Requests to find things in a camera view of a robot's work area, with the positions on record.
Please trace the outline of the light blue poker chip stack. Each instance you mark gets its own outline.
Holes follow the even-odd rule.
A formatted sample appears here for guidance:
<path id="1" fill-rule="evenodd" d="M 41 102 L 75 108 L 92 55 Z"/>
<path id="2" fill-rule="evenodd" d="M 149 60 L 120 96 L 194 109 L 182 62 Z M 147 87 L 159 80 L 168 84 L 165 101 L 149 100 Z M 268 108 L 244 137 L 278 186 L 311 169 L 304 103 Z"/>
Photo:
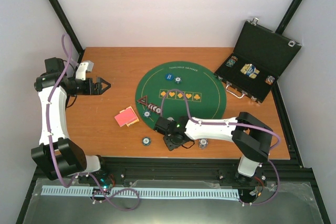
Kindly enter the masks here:
<path id="1" fill-rule="evenodd" d="M 208 140 L 206 138 L 202 138 L 198 140 L 198 147 L 200 149 L 205 149 L 208 146 Z"/>

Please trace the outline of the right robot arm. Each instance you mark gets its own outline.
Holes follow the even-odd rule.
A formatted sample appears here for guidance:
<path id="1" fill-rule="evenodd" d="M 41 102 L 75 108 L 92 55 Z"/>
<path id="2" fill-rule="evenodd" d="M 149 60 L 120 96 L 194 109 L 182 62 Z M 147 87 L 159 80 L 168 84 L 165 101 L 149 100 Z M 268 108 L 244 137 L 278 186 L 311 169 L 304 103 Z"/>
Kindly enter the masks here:
<path id="1" fill-rule="evenodd" d="M 229 119 L 199 119 L 182 116 L 178 121 L 159 117 L 154 130 L 163 135 L 172 151 L 188 142 L 213 139 L 234 143 L 242 153 L 237 173 L 251 178 L 257 167 L 268 161 L 273 130 L 247 112 Z"/>

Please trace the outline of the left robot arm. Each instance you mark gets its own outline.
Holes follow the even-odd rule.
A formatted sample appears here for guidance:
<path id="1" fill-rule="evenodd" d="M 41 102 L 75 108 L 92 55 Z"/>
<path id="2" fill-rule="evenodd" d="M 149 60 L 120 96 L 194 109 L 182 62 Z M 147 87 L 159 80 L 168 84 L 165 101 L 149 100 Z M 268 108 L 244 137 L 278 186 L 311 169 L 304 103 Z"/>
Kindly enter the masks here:
<path id="1" fill-rule="evenodd" d="M 93 69 L 93 62 L 79 64 L 74 77 L 66 76 L 69 64 L 60 58 L 45 60 L 46 72 L 36 79 L 42 111 L 42 130 L 39 145 L 31 149 L 31 157 L 45 176 L 55 180 L 59 175 L 91 173 L 97 183 L 108 180 L 109 170 L 99 155 L 88 156 L 69 137 L 66 122 L 68 97 L 102 95 L 111 84 L 98 77 L 96 82 L 86 74 Z"/>

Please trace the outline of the spread black red chips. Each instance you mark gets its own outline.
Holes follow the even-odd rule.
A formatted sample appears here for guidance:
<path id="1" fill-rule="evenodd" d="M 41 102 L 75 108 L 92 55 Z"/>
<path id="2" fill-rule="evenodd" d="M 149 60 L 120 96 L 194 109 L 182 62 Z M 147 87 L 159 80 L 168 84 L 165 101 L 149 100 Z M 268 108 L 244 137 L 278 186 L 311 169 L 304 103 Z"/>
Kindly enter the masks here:
<path id="1" fill-rule="evenodd" d="M 152 111 L 152 112 L 154 112 L 154 113 L 156 113 L 156 114 L 158 114 L 158 115 L 160 115 L 161 114 L 161 107 L 160 106 L 158 106 L 158 105 L 156 105 L 156 104 L 153 104 L 153 103 L 150 103 L 150 104 L 148 104 L 148 109 L 150 110 L 150 111 Z"/>

